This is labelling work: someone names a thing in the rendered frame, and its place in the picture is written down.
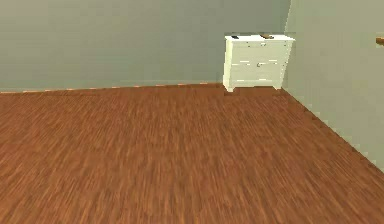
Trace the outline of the white chest of drawers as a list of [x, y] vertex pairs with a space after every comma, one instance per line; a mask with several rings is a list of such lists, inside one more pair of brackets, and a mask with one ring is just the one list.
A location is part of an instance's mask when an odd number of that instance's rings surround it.
[[274, 39], [260, 35], [225, 37], [223, 85], [228, 92], [237, 87], [282, 87], [295, 39], [272, 36]]

